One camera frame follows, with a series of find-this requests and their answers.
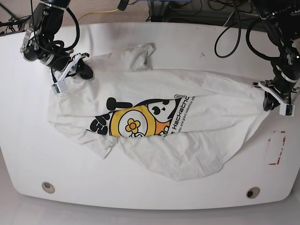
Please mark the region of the white T-shirt with LeRobot print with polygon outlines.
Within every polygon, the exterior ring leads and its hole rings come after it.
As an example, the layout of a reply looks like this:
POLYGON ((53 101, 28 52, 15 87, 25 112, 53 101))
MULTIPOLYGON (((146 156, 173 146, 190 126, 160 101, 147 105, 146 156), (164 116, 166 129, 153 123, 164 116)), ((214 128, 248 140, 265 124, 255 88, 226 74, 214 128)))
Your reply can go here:
POLYGON ((151 69, 153 52, 143 44, 87 59, 93 78, 66 78, 48 122, 101 158, 122 149, 172 180, 219 172, 268 117, 264 92, 232 75, 151 69))

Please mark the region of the red tape rectangle marker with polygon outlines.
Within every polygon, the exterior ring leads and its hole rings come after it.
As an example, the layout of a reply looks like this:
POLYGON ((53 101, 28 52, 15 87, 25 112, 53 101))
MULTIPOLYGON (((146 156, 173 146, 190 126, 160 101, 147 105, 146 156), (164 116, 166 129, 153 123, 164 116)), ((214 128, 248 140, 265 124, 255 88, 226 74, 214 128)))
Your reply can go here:
POLYGON ((272 131, 267 141, 265 160, 268 165, 278 165, 284 149, 286 131, 272 131))

